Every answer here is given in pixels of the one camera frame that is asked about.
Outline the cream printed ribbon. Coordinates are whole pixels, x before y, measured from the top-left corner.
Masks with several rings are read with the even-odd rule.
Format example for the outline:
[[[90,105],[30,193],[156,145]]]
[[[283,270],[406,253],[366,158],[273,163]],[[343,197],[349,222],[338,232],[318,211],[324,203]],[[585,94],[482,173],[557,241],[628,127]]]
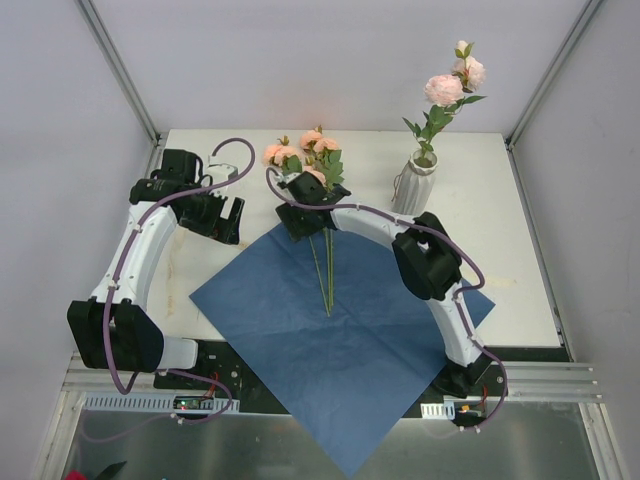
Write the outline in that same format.
[[[200,311],[190,295],[242,253],[249,244],[226,245],[185,229],[174,236],[169,249],[166,280],[167,316],[196,322]]]

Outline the blue wrapping paper sheet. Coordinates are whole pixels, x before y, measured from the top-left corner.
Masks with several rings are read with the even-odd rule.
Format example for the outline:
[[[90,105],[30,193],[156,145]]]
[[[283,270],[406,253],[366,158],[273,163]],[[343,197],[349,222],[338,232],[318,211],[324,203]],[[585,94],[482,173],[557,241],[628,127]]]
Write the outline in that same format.
[[[293,242],[278,225],[191,299],[352,476],[442,370],[445,347],[393,254],[354,234],[334,235],[336,293],[326,308],[316,270],[323,247],[322,236]]]

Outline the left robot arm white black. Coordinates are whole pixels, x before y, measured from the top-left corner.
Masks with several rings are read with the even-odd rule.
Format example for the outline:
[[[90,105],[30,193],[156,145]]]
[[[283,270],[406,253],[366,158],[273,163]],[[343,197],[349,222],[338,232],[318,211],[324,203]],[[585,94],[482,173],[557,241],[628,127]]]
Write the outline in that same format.
[[[177,369],[191,389],[209,382],[212,367],[198,356],[197,342],[164,334],[146,306],[161,254],[177,228],[238,244],[243,200],[234,199],[229,215],[222,214],[227,201],[222,190],[237,174],[235,166],[167,149],[160,167],[134,184],[126,228],[106,274],[87,300],[73,301],[67,311],[86,367],[140,373]]]

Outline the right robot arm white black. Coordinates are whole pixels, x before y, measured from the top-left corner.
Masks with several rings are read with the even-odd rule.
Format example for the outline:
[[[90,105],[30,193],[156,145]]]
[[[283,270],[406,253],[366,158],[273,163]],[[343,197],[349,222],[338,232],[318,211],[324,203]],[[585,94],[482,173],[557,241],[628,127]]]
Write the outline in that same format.
[[[446,366],[434,380],[440,392],[464,398],[481,388],[492,359],[477,336],[466,306],[460,267],[466,258],[435,215],[394,214],[351,200],[337,185],[329,190],[310,173],[266,174],[283,200],[276,213],[299,241],[323,229],[358,235],[392,251],[407,290],[426,302],[442,336]]]

